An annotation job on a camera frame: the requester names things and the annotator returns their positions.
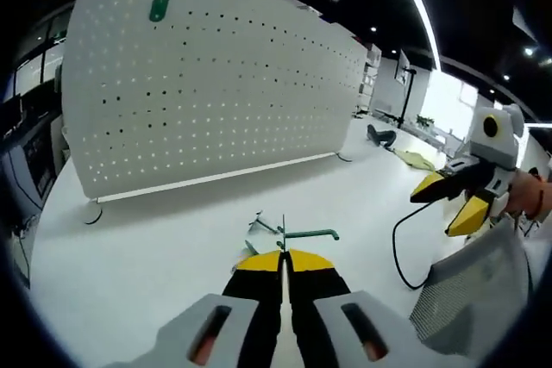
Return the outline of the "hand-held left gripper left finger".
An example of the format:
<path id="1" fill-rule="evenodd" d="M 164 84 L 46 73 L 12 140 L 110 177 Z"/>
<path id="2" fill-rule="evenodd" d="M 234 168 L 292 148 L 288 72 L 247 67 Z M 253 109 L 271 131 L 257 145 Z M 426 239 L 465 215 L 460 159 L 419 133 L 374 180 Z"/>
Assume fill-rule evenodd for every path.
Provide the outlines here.
<path id="1" fill-rule="evenodd" d="M 221 294 L 207 294 L 161 327 L 151 350 L 111 367 L 269 367 L 281 327 L 279 251 L 240 262 Z"/>

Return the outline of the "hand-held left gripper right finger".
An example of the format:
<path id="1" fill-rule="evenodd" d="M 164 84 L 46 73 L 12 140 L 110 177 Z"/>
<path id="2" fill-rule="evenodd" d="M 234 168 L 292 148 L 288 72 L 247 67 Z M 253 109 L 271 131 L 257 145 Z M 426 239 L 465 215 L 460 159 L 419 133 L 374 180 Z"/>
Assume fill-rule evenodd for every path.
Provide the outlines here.
<path id="1" fill-rule="evenodd" d="M 306 367 L 473 367 L 424 345 L 413 325 L 364 290 L 352 291 L 333 264 L 286 254 L 292 329 Z"/>

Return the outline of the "person's right hand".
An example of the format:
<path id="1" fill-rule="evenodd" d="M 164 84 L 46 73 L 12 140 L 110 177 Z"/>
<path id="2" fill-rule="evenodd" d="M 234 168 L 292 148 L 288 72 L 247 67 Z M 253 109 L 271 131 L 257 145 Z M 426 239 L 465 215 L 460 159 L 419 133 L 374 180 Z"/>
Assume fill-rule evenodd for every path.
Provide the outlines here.
<path id="1" fill-rule="evenodd" d="M 516 170 L 511 182 L 506 213 L 524 212 L 528 216 L 538 214 L 542 207 L 543 182 L 535 176 Z"/>

